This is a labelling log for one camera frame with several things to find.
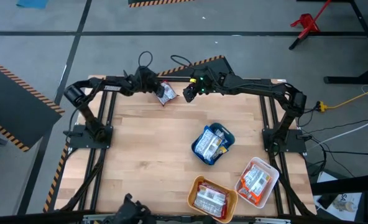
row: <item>white container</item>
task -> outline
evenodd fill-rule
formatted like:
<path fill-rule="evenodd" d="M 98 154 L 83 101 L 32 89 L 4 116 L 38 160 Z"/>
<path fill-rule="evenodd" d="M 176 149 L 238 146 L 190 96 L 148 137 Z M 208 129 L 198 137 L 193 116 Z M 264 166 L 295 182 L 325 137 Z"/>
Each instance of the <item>white container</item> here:
<path fill-rule="evenodd" d="M 253 157 L 253 159 L 247 164 L 247 166 L 245 167 L 244 171 L 242 172 L 241 176 L 245 173 L 245 171 L 250 168 L 251 164 L 255 164 L 258 167 L 260 167 L 264 172 L 268 173 L 268 175 L 271 177 L 270 181 L 268 181 L 267 185 L 265 186 L 265 190 L 263 191 L 263 197 L 260 199 L 260 202 L 258 205 L 253 204 L 251 201 L 249 201 L 247 198 L 243 197 L 241 194 L 238 193 L 238 191 L 240 190 L 242 183 L 241 183 L 241 178 L 239 178 L 238 182 L 236 182 L 236 185 L 234 187 L 236 193 L 241 196 L 243 199 L 246 200 L 246 202 L 251 203 L 252 205 L 254 205 L 256 208 L 263 208 L 267 199 L 269 198 L 272 189 L 275 186 L 275 183 L 277 183 L 277 180 L 279 178 L 279 173 L 278 171 L 273 168 L 272 166 L 270 166 L 269 164 L 267 164 L 266 162 L 264 162 L 262 159 L 258 158 L 258 157 Z"/>

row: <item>blue bowl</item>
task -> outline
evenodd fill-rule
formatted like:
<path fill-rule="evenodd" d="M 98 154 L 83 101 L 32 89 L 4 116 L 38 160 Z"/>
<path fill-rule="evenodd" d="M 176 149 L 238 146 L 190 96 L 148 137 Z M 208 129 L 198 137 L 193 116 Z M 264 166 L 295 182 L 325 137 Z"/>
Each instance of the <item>blue bowl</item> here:
<path fill-rule="evenodd" d="M 227 140 L 227 142 L 225 144 L 222 144 L 222 146 L 224 146 L 227 151 L 229 151 L 229 147 L 232 146 L 232 144 L 234 144 L 235 142 L 235 137 L 233 134 L 231 134 L 223 125 L 221 125 L 220 123 L 213 123 L 211 126 L 209 126 L 209 128 L 212 130 L 212 132 L 214 133 L 217 129 L 220 130 L 221 132 L 224 133 L 224 137 L 225 139 Z M 192 151 L 195 153 L 196 156 L 198 156 L 198 158 L 200 160 L 202 160 L 205 164 L 207 165 L 214 165 L 214 163 L 223 155 L 223 154 L 220 154 L 218 157 L 216 157 L 213 161 L 207 161 L 205 158 L 203 158 L 203 156 L 197 152 L 195 152 L 195 146 L 196 146 L 196 143 L 198 143 L 200 137 L 202 135 L 200 135 L 198 137 L 197 140 L 195 140 L 195 142 L 192 143 L 191 145 L 191 149 Z"/>

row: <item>red stand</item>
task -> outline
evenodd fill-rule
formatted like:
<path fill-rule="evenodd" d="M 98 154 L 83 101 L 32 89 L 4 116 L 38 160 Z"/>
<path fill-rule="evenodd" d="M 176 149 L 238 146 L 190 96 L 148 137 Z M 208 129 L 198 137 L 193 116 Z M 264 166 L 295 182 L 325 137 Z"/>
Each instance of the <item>red stand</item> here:
<path fill-rule="evenodd" d="M 291 27 L 296 26 L 297 24 L 301 24 L 304 27 L 304 30 L 299 34 L 297 39 L 294 41 L 294 43 L 289 47 L 289 50 L 293 50 L 298 43 L 300 43 L 301 40 L 307 38 L 307 35 L 309 32 L 320 32 L 320 29 L 316 25 L 316 20 L 319 18 L 321 13 L 326 9 L 326 6 L 331 2 L 332 0 L 327 0 L 325 4 L 323 5 L 322 9 L 318 12 L 315 19 L 311 16 L 311 14 L 302 14 L 300 16 L 300 19 L 296 22 L 290 24 Z"/>

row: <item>plastic container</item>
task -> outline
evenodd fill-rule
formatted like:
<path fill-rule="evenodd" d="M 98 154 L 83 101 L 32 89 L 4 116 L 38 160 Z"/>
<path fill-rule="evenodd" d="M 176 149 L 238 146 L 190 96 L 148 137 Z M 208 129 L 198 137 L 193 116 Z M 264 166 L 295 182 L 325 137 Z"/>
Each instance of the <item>plastic container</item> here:
<path fill-rule="evenodd" d="M 221 125 L 220 123 L 213 123 L 211 126 L 209 126 L 209 128 L 212 130 L 212 132 L 214 133 L 217 129 L 222 131 L 224 133 L 224 138 L 227 139 L 227 143 L 223 144 L 223 146 L 227 149 L 227 151 L 229 151 L 229 147 L 232 146 L 235 142 L 235 137 L 233 134 L 231 134 L 223 125 Z M 195 152 L 195 146 L 196 143 L 199 141 L 200 137 L 202 136 L 202 134 L 198 137 L 198 139 L 195 140 L 195 142 L 192 143 L 191 145 L 191 149 L 192 151 L 195 153 L 196 156 L 198 156 L 198 158 L 200 160 L 202 160 L 202 162 L 204 162 L 207 165 L 214 165 L 214 163 L 216 163 L 216 161 L 224 154 L 220 154 L 218 155 L 215 160 L 213 161 L 208 161 L 206 159 L 203 158 L 203 156 L 197 152 Z"/>
<path fill-rule="evenodd" d="M 196 198 L 196 194 L 198 193 L 198 184 L 199 184 L 199 182 L 206 182 L 206 183 L 211 184 L 214 187 L 218 188 L 219 190 L 227 193 L 226 218 L 214 217 L 214 216 L 206 213 L 205 211 L 193 206 L 195 198 Z M 214 182 L 212 182 L 210 180 L 205 179 L 202 175 L 200 175 L 197 178 L 195 178 L 194 183 L 192 184 L 190 193 L 188 194 L 187 202 L 188 202 L 188 206 L 190 206 L 191 208 L 197 210 L 198 212 L 201 212 L 205 215 L 210 215 L 213 219 L 215 219 L 218 222 L 229 223 L 232 220 L 232 217 L 234 216 L 234 211 L 235 211 L 235 208 L 236 208 L 236 204 L 238 202 L 238 195 L 235 192 L 235 190 L 229 190 L 229 189 L 227 189 L 223 186 L 215 184 Z"/>
<path fill-rule="evenodd" d="M 268 175 L 271 177 L 271 179 L 268 181 L 267 185 L 265 186 L 265 190 L 263 191 L 263 196 L 260 199 L 260 202 L 258 205 L 253 204 L 250 200 L 248 200 L 247 198 L 243 197 L 241 194 L 239 194 L 239 190 L 242 186 L 241 183 L 241 179 L 238 179 L 238 181 L 236 182 L 236 185 L 234 187 L 235 191 L 238 193 L 238 195 L 240 197 L 242 197 L 243 199 L 245 199 L 246 202 L 251 203 L 252 205 L 254 205 L 256 208 L 263 208 L 267 199 L 269 198 L 271 191 L 273 189 L 273 187 L 275 186 L 275 183 L 277 183 L 277 180 L 279 178 L 279 173 L 278 171 L 270 166 L 269 164 L 267 164 L 266 162 L 264 162 L 262 159 L 258 158 L 258 157 L 253 157 L 251 159 L 251 161 L 247 164 L 247 166 L 245 167 L 244 171 L 242 172 L 241 176 L 244 175 L 245 171 L 250 168 L 251 164 L 255 164 L 257 166 L 259 166 L 264 172 L 268 173 Z"/>

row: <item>concrete floor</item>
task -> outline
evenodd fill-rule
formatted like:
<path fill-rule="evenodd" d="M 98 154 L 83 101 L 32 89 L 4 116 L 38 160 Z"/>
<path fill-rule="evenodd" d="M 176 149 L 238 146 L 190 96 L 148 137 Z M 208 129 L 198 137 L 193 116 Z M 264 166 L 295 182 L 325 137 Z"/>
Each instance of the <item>concrete floor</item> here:
<path fill-rule="evenodd" d="M 47 8 L 23 9 L 16 1 L 0 1 L 0 30 L 76 31 L 85 0 L 53 0 Z M 85 31 L 294 31 L 289 24 L 303 13 L 316 14 L 322 3 L 295 0 L 214 0 L 163 6 L 128 8 L 124 0 L 93 1 Z M 357 4 L 368 23 L 368 1 Z M 349 4 L 330 5 L 318 21 L 323 31 L 361 31 Z M 178 54 L 192 61 L 225 55 L 233 70 L 242 77 L 284 78 L 308 96 L 307 107 L 323 100 L 336 105 L 362 93 L 360 85 L 326 85 L 326 75 L 357 76 L 368 69 L 368 40 L 360 37 L 310 37 L 294 51 L 288 46 L 294 37 L 215 37 L 215 36 L 114 36 L 82 37 L 76 52 L 68 84 L 88 75 L 121 75 L 134 72 L 137 57 L 149 50 L 154 55 L 150 68 L 162 71 L 176 65 L 169 59 Z M 0 64 L 54 98 L 73 37 L 0 36 Z M 73 107 L 63 98 L 64 117 L 53 128 L 46 155 L 35 186 L 29 213 L 42 211 L 52 177 L 63 147 L 63 130 Z M 307 131 L 368 118 L 368 96 L 325 114 L 315 113 Z M 308 120 L 304 115 L 301 122 Z M 355 126 L 315 133 L 326 139 Z M 333 151 L 368 152 L 368 127 L 328 143 Z M 22 191 L 32 167 L 37 147 L 22 153 L 10 143 L 0 147 L 0 215 L 16 213 Z M 314 148 L 306 157 L 321 160 Z M 355 176 L 368 174 L 368 156 L 338 154 L 335 158 Z M 330 156 L 326 168 L 341 175 L 349 174 Z"/>

